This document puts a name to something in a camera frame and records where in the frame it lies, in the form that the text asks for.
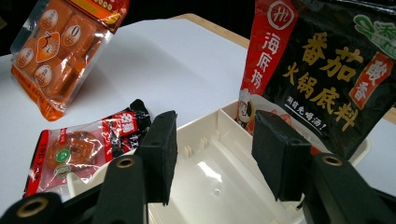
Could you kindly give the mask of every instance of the hot pot base package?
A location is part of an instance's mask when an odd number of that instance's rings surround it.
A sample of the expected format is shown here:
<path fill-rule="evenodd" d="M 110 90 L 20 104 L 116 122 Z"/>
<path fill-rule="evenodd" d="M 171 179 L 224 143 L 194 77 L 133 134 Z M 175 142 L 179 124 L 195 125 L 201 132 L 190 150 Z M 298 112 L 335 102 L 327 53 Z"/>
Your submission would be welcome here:
<path fill-rule="evenodd" d="M 11 73 L 59 119 L 126 16 L 129 0 L 38 0 L 11 46 Z"/>
<path fill-rule="evenodd" d="M 350 159 L 396 102 L 393 1 L 256 0 L 237 122 L 278 114 Z"/>
<path fill-rule="evenodd" d="M 32 158 L 23 197 L 56 192 L 69 197 L 66 176 L 83 181 L 106 162 L 134 151 L 145 137 L 151 120 L 141 100 L 120 112 L 92 123 L 41 132 Z"/>

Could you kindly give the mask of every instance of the food package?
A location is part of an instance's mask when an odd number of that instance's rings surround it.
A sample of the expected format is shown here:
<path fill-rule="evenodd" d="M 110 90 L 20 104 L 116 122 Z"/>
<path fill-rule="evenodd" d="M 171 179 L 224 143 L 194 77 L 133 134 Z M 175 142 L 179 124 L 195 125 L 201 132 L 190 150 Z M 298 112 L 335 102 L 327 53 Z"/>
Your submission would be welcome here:
<path fill-rule="evenodd" d="M 134 153 L 145 137 L 151 120 L 141 100 L 97 121 L 41 132 L 32 158 L 24 197 L 56 192 L 69 197 L 67 174 L 89 181 L 108 161 Z"/>
<path fill-rule="evenodd" d="M 396 102 L 393 1 L 256 0 L 237 122 L 278 114 L 345 159 Z"/>
<path fill-rule="evenodd" d="M 11 73 L 43 117 L 59 119 L 104 46 L 129 0 L 38 0 L 11 46 Z"/>

